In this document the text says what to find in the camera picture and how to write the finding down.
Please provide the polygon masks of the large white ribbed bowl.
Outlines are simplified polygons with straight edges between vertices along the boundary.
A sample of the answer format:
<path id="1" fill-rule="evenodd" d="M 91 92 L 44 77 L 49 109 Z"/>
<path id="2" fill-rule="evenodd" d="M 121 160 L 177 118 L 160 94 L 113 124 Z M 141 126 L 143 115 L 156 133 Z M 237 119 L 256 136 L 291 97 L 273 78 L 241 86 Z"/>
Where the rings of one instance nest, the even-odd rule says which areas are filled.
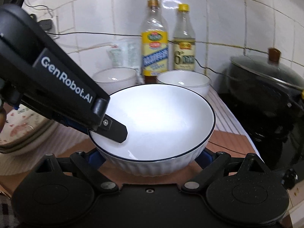
<path id="1" fill-rule="evenodd" d="M 113 93 L 107 115 L 127 128 L 122 143 L 95 132 L 89 136 L 100 154 L 137 176 L 162 176 L 193 162 L 216 125 L 206 98 L 169 84 L 145 84 Z"/>

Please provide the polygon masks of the patterned plates stack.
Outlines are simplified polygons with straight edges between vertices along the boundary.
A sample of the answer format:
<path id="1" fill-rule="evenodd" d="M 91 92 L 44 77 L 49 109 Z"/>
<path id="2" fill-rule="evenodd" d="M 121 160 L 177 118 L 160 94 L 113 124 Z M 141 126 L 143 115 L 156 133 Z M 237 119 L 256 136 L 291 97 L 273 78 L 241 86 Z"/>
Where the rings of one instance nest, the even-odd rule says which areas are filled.
<path id="1" fill-rule="evenodd" d="M 1 154 L 20 155 L 35 149 L 58 125 L 54 120 L 20 105 L 17 110 L 13 109 L 7 114 L 1 131 Z"/>

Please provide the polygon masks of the black charger plug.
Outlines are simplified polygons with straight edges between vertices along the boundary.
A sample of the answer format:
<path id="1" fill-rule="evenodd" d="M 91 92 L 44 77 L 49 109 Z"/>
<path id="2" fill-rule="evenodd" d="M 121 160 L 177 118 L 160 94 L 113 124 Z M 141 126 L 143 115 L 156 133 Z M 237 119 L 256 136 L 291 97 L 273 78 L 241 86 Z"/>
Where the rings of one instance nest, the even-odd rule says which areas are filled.
<path id="1" fill-rule="evenodd" d="M 50 31 L 51 29 L 53 29 L 52 19 L 41 20 L 38 22 L 38 24 L 44 31 Z"/>

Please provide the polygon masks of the striped white table cloth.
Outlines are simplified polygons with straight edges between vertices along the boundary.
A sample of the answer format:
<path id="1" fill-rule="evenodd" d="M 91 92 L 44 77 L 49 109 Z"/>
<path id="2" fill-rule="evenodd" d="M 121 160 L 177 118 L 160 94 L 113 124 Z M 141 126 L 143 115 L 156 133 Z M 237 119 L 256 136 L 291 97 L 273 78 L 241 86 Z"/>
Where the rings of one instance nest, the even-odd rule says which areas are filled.
<path id="1" fill-rule="evenodd" d="M 212 105 L 216 114 L 216 125 L 214 132 L 228 132 L 237 135 L 245 135 L 247 138 L 249 138 L 249 135 L 245 132 L 239 121 L 232 114 L 230 109 L 224 104 L 218 93 L 213 88 L 209 89 L 207 100 Z M 54 147 L 54 155 L 58 156 L 62 155 L 65 151 L 71 149 L 72 147 L 76 146 L 76 144 L 81 143 L 88 138 L 88 136 L 72 128 L 67 128 L 63 125 L 60 125 L 45 141 L 40 143 L 35 149 L 37 149 L 41 145 L 45 146 L 47 149 L 51 149 L 52 147 Z M 46 152 L 38 151 L 37 154 L 42 157 L 44 156 L 44 154 L 46 154 Z M 1 154 L 2 176 L 9 176 L 26 172 L 28 170 L 31 170 L 35 166 L 35 164 L 32 163 L 29 159 L 24 159 L 25 163 L 23 167 L 19 165 L 19 163 L 15 161 L 15 157 L 20 155 Z"/>

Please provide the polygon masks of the black gas stove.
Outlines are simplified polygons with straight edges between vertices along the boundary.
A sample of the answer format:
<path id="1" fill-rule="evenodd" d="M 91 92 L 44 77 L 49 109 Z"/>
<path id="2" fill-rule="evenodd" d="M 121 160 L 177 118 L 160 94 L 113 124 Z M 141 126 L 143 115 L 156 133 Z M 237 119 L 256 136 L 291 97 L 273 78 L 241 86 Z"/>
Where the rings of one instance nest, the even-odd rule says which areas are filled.
<path id="1" fill-rule="evenodd" d="M 274 89 L 221 93 L 270 169 L 303 161 L 303 98 Z"/>

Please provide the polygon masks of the plastic seasoning packet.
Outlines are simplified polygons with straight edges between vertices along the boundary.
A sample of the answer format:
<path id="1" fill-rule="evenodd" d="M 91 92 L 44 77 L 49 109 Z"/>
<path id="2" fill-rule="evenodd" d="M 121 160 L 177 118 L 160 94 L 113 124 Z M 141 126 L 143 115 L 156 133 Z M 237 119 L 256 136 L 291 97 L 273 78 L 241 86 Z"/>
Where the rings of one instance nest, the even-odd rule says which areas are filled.
<path id="1" fill-rule="evenodd" d="M 137 71 L 141 67 L 141 46 L 139 39 L 126 38 L 114 41 L 107 49 L 113 67 L 129 67 Z"/>

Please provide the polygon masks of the black wok with lid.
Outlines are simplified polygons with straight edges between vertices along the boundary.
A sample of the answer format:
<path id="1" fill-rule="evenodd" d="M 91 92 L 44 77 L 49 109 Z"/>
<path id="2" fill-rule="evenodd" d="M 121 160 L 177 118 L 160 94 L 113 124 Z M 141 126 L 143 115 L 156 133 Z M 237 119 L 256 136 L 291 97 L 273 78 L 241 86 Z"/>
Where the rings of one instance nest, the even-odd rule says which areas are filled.
<path id="1" fill-rule="evenodd" d="M 249 134 L 288 133 L 303 117 L 303 78 L 271 56 L 232 56 L 220 96 Z"/>

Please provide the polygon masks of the cooking wine bottle yellow label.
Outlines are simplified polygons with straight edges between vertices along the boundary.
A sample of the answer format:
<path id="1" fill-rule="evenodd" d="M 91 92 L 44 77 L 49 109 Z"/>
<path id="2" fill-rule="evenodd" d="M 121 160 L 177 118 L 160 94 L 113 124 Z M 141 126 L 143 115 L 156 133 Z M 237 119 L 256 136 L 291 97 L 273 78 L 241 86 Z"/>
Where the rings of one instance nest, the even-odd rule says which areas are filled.
<path id="1" fill-rule="evenodd" d="M 147 17 L 141 26 L 141 74 L 145 83 L 156 83 L 157 76 L 168 71 L 169 34 L 159 1 L 148 0 L 147 7 Z"/>

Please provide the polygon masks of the white vinegar bottle yellow cap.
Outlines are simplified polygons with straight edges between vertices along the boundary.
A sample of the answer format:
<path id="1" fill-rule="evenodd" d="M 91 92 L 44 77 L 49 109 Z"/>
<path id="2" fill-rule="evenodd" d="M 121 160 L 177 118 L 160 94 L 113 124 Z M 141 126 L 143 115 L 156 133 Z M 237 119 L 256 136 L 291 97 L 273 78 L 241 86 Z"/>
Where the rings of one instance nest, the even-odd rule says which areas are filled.
<path id="1" fill-rule="evenodd" d="M 195 69 L 195 33 L 189 13 L 188 4 L 179 4 L 173 33 L 175 70 L 194 71 Z"/>

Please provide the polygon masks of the white wall socket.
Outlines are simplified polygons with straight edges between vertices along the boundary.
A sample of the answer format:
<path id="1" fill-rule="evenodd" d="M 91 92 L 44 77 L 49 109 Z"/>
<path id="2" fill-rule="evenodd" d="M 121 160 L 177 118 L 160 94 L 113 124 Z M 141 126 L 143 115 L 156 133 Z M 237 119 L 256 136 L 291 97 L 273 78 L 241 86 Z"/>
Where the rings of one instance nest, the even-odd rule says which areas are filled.
<path id="1" fill-rule="evenodd" d="M 47 32 L 47 34 L 53 39 L 56 40 L 59 38 L 59 24 L 58 24 L 58 17 L 51 18 L 51 29 Z"/>

